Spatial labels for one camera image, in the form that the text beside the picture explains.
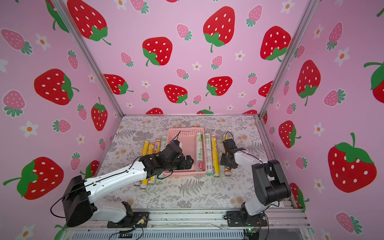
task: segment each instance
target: strawberry wallpaper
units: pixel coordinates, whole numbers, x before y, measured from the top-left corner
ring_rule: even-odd
[[[96,173],[120,118],[51,1],[4,2],[0,34],[2,239],[57,240],[51,205]]]
[[[67,7],[125,114],[255,114],[306,2],[68,0]]]
[[[321,1],[264,118],[317,239],[382,235],[383,12]]]

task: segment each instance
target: cling film roll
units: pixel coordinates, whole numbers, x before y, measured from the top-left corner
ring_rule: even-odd
[[[204,147],[205,147],[205,153],[206,153],[206,162],[207,162],[207,175],[211,176],[213,172],[213,166],[212,166],[212,146],[211,146],[211,134],[205,133],[204,134]]]

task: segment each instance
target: floral tablecloth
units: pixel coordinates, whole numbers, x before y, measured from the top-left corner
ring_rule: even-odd
[[[203,127],[217,135],[219,156],[224,134],[232,132],[238,147],[246,148],[256,157],[266,159],[265,150],[253,116],[126,116],[108,149],[98,175],[125,167],[140,155],[144,141],[154,142],[167,135],[169,128]],[[129,184],[108,194],[110,202],[128,202],[137,208],[238,208],[254,194],[252,173],[239,166],[231,177],[169,177],[156,180],[146,191]]]

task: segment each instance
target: pink strawberry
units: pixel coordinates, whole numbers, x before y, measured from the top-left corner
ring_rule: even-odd
[[[337,41],[340,40],[341,36],[343,34],[343,23],[338,22],[336,25],[333,27],[333,30],[329,34],[328,37],[328,43],[327,43],[327,50],[331,51],[334,49],[337,45]]]
[[[23,114],[23,108],[25,108],[25,101],[23,96],[16,90],[10,90],[4,97],[3,103],[5,107],[3,110],[7,115],[14,118],[20,117]]]
[[[77,67],[79,66],[79,61],[76,58],[76,54],[71,49],[71,50],[68,50],[68,55],[69,55],[68,62],[70,63],[72,68],[76,70]]]
[[[286,80],[285,83],[284,83],[284,88],[283,88],[283,94],[284,94],[284,96],[287,96],[288,91],[289,91],[289,81]]]
[[[23,36],[19,33],[6,28],[2,28],[0,32],[4,40],[15,50],[20,50],[22,54],[30,55],[32,53],[32,46],[29,42],[24,41]]]
[[[132,6],[136,11],[140,11],[141,14],[149,13],[149,6],[144,0],[131,0]]]
[[[287,107],[287,114],[292,115],[296,111],[296,103],[289,104]]]
[[[187,71],[185,71],[184,69],[178,68],[176,69],[176,73],[179,76],[179,78],[182,78],[184,80],[187,80],[189,78]]]
[[[147,92],[144,92],[141,94],[141,100],[143,100],[145,103],[149,101],[149,94]]]
[[[336,104],[341,104],[345,100],[347,94],[344,90],[339,89],[330,91],[327,96],[324,98],[324,104],[330,107],[336,106]]]
[[[193,98],[193,104],[198,105],[201,102],[201,96],[197,95]]]
[[[71,129],[71,125],[69,122],[67,122],[66,120],[62,119],[62,120],[56,120],[55,122],[53,122],[53,130],[56,131],[56,132],[61,132],[61,133],[65,133],[65,132],[68,132],[70,129]]]
[[[298,157],[296,159],[296,166],[300,169],[304,169],[304,168],[307,168],[308,166],[308,162],[307,162],[307,159],[303,158],[303,157]]]
[[[247,21],[246,21],[247,26],[249,28],[251,28],[254,25],[256,25],[256,22],[258,20],[260,20],[260,18],[262,16],[262,11],[263,11],[263,6],[261,6],[261,5],[257,5],[252,10],[249,11],[248,18],[247,18]]]
[[[104,151],[105,150],[104,139],[102,139],[102,138],[99,139],[99,145],[100,145],[100,149]]]
[[[74,153],[71,160],[71,168],[75,171],[80,165],[80,154],[78,152]]]
[[[77,106],[77,111],[79,111],[79,117],[82,120],[86,120],[87,119],[87,110],[84,108],[84,105],[79,104]]]
[[[251,108],[256,105],[257,99],[252,99],[251,101],[248,102],[247,108]]]
[[[349,216],[345,212],[335,215],[336,221],[349,233],[355,232],[357,235],[362,234],[362,226],[360,222],[353,216]]]
[[[213,70],[217,70],[221,66],[222,63],[223,63],[223,57],[218,55],[217,57],[212,59],[211,68]]]
[[[296,48],[295,53],[293,54],[293,57],[299,59],[303,55],[304,50],[305,50],[305,47],[303,45],[300,45],[298,48]]]
[[[132,58],[125,52],[120,53],[121,61],[129,68],[133,67]]]
[[[272,126],[272,127],[269,128],[269,134],[273,135],[274,133],[275,133],[275,127]]]
[[[186,41],[189,41],[192,39],[192,32],[189,30],[187,26],[178,24],[176,26],[176,29],[179,37],[184,38],[184,40]]]
[[[255,73],[250,73],[248,75],[248,82],[249,82],[249,84],[254,85],[256,83],[256,81],[257,81],[256,74]]]

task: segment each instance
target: pink plastic basket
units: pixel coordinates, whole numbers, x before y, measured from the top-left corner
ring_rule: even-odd
[[[207,173],[207,162],[205,147],[204,147],[204,128],[202,127],[186,127],[186,128],[171,128],[168,130],[167,143],[171,141],[178,133],[179,137],[177,140],[182,144],[181,149],[183,150],[184,156],[190,155],[193,160],[196,160],[196,134],[201,132],[203,134],[203,171],[195,171],[195,163],[189,170],[176,170],[170,177],[186,177],[186,176],[205,176]]]

